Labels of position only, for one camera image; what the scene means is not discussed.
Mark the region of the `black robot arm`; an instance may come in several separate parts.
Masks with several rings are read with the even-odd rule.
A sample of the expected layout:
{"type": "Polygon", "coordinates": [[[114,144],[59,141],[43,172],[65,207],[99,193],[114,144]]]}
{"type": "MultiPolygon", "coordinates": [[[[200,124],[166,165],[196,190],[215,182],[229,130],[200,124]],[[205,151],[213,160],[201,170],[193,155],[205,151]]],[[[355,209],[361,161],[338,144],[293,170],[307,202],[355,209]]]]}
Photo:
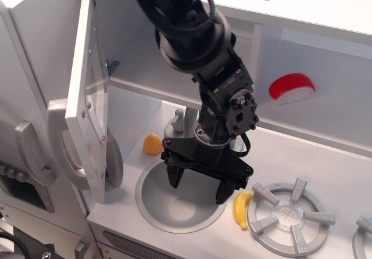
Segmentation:
{"type": "Polygon", "coordinates": [[[230,148],[258,122],[253,82],[235,52],[236,37],[214,0],[137,0],[155,26],[156,43],[175,70],[192,75],[202,101],[193,137],[163,140],[162,159],[170,185],[178,187],[186,169],[217,179],[216,203],[246,187],[253,169],[245,152],[230,148]]]}

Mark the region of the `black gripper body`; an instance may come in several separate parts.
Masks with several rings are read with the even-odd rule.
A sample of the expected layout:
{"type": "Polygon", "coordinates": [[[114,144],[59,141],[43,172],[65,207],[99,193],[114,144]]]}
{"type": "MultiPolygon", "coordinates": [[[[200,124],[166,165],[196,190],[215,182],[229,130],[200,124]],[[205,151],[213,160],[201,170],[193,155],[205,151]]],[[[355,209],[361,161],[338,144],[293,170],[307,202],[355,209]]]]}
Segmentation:
{"type": "Polygon", "coordinates": [[[185,170],[196,171],[218,181],[235,183],[235,190],[246,187],[253,168],[234,153],[229,145],[213,148],[202,144],[195,138],[165,138],[162,140],[163,152],[161,159],[166,164],[192,164],[185,170]]]}

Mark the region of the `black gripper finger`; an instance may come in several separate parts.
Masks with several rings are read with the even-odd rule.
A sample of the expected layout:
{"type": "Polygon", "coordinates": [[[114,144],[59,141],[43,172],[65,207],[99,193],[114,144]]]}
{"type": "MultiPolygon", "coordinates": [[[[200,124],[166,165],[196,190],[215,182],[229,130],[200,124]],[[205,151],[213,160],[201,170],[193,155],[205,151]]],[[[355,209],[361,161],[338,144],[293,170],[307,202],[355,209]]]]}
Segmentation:
{"type": "Polygon", "coordinates": [[[235,191],[235,183],[221,181],[216,192],[216,204],[224,204],[235,191]]]}
{"type": "Polygon", "coordinates": [[[170,185],[177,189],[181,179],[183,177],[183,173],[185,169],[189,169],[192,167],[192,164],[186,163],[186,164],[177,164],[175,162],[168,162],[167,163],[167,174],[170,185]]]}

